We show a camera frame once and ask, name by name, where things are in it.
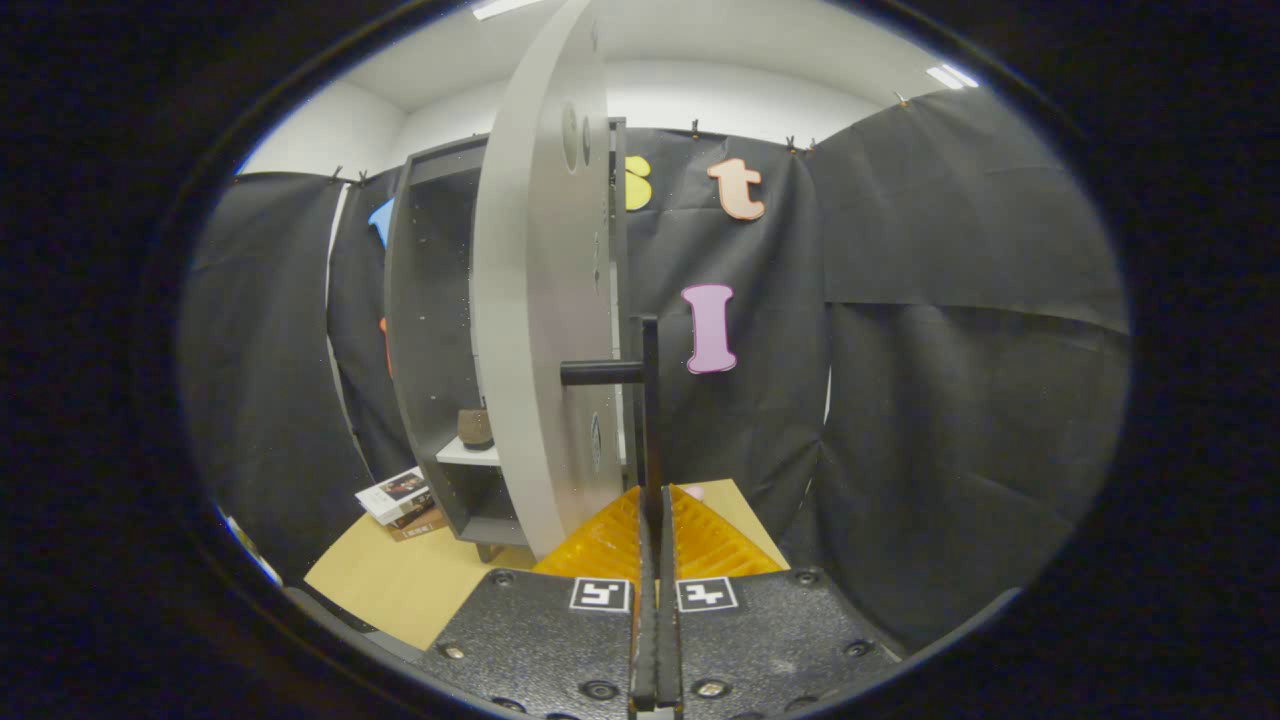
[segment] black fabric backdrop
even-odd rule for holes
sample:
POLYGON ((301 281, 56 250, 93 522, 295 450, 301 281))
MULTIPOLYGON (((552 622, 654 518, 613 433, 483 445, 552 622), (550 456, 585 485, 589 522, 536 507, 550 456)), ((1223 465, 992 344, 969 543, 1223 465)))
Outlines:
POLYGON ((396 192, 399 168, 347 190, 329 258, 329 342, 342 378, 352 432, 369 470, 385 479, 415 466, 396 389, 387 374, 383 313, 387 251, 369 215, 396 192))
POLYGON ((371 484, 334 389, 325 264, 340 184, 242 176, 187 278, 179 382, 192 448, 223 510, 298 583, 371 484))
POLYGON ((791 523, 813 474, 827 388, 818 197, 785 146, 627 128, 649 161, 653 200, 627 213, 631 304, 659 316, 660 452, 673 483, 733 478, 771 534, 791 523), (731 218, 707 168, 741 158, 762 183, 756 220, 731 218), (691 374, 692 314, 681 290, 733 288, 728 343, 737 366, 691 374))
POLYGON ((818 145, 831 416, 787 539, 906 650, 1024 585, 1088 509, 1124 292, 1070 173, 984 91, 818 145))

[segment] pink object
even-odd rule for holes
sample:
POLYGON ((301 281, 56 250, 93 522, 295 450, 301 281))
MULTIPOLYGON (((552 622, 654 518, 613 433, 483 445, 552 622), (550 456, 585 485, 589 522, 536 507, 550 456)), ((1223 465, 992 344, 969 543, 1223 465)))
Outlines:
POLYGON ((680 292, 694 309, 694 356, 689 372, 723 373, 737 365, 737 356, 728 351, 728 325, 724 306, 733 297, 727 284, 695 284, 680 292))

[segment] yellow ribbed pad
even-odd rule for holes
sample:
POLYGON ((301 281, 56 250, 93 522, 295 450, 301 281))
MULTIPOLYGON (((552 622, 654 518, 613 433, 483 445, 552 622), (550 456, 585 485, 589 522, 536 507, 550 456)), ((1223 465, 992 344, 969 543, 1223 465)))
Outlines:
MULTIPOLYGON (((782 570, 754 542, 676 486, 671 507, 676 528, 676 578, 741 578, 782 570)), ((563 578, 623 579, 640 583, 640 541, 636 537, 640 488, 634 487, 604 506, 564 538, 535 573, 563 578)))
POLYGON ((640 584, 639 506, 637 486, 573 530, 559 547, 534 565, 534 573, 563 578, 623 579, 640 584))
POLYGON ((676 579, 741 578, 782 570, 728 520, 677 486, 669 487, 676 520, 676 579))

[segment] white wall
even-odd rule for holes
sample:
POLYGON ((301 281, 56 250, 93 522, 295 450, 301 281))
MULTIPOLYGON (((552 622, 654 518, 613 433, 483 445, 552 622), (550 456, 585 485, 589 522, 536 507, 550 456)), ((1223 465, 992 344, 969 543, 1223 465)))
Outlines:
POLYGON ((367 90, 335 81, 311 96, 253 150, 242 173, 287 170, 355 178, 399 165, 392 143, 407 113, 367 90))
MULTIPOLYGON (((689 128, 808 146, 882 110, 861 97, 777 73, 736 65, 626 61, 608 65, 608 106, 630 127, 689 128)), ((507 82, 433 102, 408 115, 388 167, 413 152, 489 132, 507 82)))
MULTIPOLYGON (((765 70, 710 63, 609 63, 608 108, 631 127, 690 127, 805 147, 882 110, 861 97, 765 70)), ((493 128, 507 81, 475 87, 404 113, 337 81, 289 115, 242 172, 289 170, 343 177, 394 168, 413 152, 493 128)))

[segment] stack of books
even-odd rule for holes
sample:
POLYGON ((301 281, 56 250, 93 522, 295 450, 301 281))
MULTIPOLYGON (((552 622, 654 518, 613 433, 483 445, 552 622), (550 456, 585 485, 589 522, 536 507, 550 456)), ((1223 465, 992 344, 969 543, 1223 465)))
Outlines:
POLYGON ((361 507, 379 525, 390 532, 396 542, 444 527, 444 514, 435 506, 431 488, 419 468, 383 480, 356 493, 361 507))

